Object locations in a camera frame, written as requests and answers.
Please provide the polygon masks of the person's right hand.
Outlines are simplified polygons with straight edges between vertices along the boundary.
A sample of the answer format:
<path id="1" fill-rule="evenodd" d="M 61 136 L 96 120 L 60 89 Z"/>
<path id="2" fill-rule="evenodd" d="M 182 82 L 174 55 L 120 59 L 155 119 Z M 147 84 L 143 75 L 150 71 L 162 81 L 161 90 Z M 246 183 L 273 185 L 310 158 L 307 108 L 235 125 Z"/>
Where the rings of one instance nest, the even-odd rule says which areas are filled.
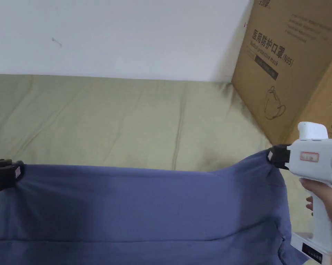
<path id="1" fill-rule="evenodd" d="M 318 191 L 321 183 L 315 180 L 310 180 L 306 178 L 299 179 L 300 184 L 306 190 L 306 192 L 310 193 L 310 196 L 306 198 L 306 208 L 311 211 L 311 216 L 314 216 L 313 212 L 313 195 Z"/>

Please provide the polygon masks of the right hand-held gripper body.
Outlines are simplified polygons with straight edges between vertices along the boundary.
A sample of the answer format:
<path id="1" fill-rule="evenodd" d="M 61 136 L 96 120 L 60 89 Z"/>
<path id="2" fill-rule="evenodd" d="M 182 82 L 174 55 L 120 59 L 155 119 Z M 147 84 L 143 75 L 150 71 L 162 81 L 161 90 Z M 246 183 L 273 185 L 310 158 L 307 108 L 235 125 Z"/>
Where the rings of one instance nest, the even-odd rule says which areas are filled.
<path id="1" fill-rule="evenodd" d="M 313 122 L 298 124 L 299 139 L 288 146 L 290 173 L 326 184 L 332 191 L 332 139 L 327 128 Z M 324 203 L 313 195 L 313 231 L 294 232 L 291 245 L 320 265 L 332 265 L 332 222 Z"/>

